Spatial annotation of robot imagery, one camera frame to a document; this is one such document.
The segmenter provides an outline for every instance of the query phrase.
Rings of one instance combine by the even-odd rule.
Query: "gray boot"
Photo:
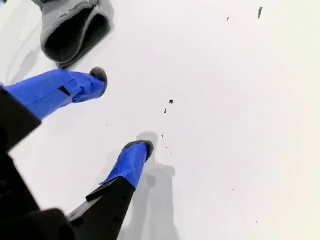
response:
[[[78,61],[110,30],[100,0],[32,0],[42,11],[40,45],[65,68]]]

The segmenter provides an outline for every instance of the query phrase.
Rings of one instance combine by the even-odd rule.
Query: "dark debris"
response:
[[[260,18],[260,15],[261,15],[261,11],[262,11],[263,7],[261,6],[258,10],[258,19]]]

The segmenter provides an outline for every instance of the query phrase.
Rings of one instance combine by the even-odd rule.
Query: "white floor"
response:
[[[69,213],[143,134],[157,148],[119,239],[320,239],[319,1],[110,4],[112,32],[73,68],[105,68],[105,95],[11,152],[39,205]],[[4,84],[55,68],[40,30],[31,1],[1,9]]]

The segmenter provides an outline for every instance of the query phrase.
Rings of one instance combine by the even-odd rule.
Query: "dirt particle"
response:
[[[261,6],[258,10],[258,19],[260,18],[260,15],[261,15],[261,11],[262,11],[263,7]]]

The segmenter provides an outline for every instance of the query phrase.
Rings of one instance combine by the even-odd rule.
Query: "small dark speck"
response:
[[[262,11],[263,7],[261,6],[258,10],[258,19],[260,18],[260,15],[261,15],[261,11]]]

